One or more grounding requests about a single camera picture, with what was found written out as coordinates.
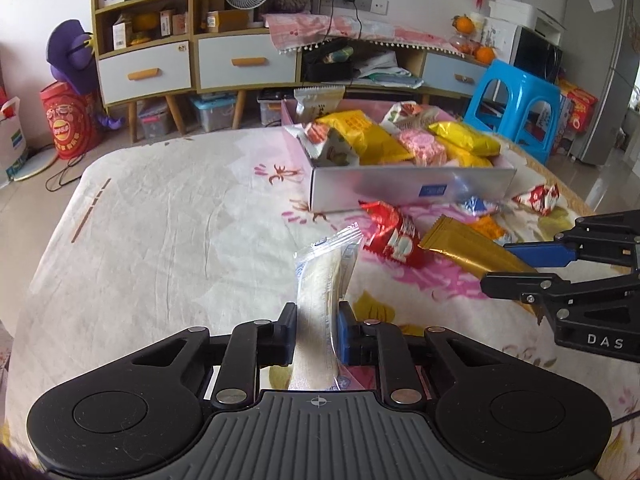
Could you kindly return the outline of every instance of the screw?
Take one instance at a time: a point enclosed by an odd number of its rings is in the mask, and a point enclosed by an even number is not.
[[[221,404],[240,404],[245,399],[246,393],[238,388],[220,390],[216,395],[216,400]]]
[[[396,404],[415,404],[422,400],[422,394],[417,390],[402,388],[391,394],[391,400]]]

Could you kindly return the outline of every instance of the wall socket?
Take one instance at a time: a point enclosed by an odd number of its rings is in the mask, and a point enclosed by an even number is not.
[[[322,4],[331,6],[331,0],[322,0]],[[334,7],[340,9],[358,9],[363,12],[374,12],[376,14],[386,14],[389,2],[387,0],[354,0],[349,2],[347,0],[334,0]]]

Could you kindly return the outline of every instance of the orange drawer handle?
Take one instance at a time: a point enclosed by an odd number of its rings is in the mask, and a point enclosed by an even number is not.
[[[129,81],[140,81],[141,79],[149,79],[150,77],[156,77],[160,75],[159,68],[148,68],[147,70],[140,70],[139,72],[131,72],[127,75]]]
[[[459,81],[461,83],[467,83],[469,85],[475,85],[476,84],[476,80],[475,79],[473,79],[472,77],[466,76],[466,75],[454,74],[454,77],[456,78],[456,81]]]
[[[260,66],[267,64],[265,57],[236,57],[231,60],[233,66]]]

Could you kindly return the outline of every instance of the cabinet drawer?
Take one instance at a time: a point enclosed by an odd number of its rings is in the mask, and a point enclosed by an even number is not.
[[[296,81],[296,54],[280,54],[269,34],[200,40],[198,66],[198,89]]]
[[[191,87],[189,42],[152,46],[98,61],[105,104]]]
[[[462,95],[473,95],[486,67],[463,59],[427,54],[422,79],[430,88]]]

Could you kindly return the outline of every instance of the microwave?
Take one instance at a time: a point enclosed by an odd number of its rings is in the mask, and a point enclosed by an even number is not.
[[[541,34],[516,23],[487,18],[481,43],[492,47],[497,59],[555,84],[562,50]]]

